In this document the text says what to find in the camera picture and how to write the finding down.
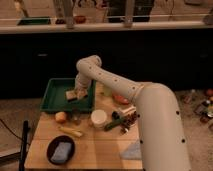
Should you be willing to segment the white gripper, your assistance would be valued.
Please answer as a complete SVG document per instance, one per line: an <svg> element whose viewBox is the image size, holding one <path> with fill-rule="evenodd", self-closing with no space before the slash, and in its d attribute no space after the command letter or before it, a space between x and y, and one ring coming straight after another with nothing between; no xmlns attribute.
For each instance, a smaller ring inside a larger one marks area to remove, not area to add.
<svg viewBox="0 0 213 171"><path fill-rule="evenodd" d="M91 79L78 73L75 78L75 89L73 90L76 97L80 99L88 96L87 89L91 86Z"/></svg>

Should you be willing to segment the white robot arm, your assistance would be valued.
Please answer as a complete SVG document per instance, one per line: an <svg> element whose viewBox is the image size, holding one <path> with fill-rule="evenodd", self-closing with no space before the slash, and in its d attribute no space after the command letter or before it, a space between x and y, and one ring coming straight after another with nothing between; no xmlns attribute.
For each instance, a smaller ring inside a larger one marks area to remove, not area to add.
<svg viewBox="0 0 213 171"><path fill-rule="evenodd" d="M97 55L76 63L75 89L87 89L96 80L136 107L145 171L191 171L181 111L173 91L161 83L135 82L101 68Z"/></svg>

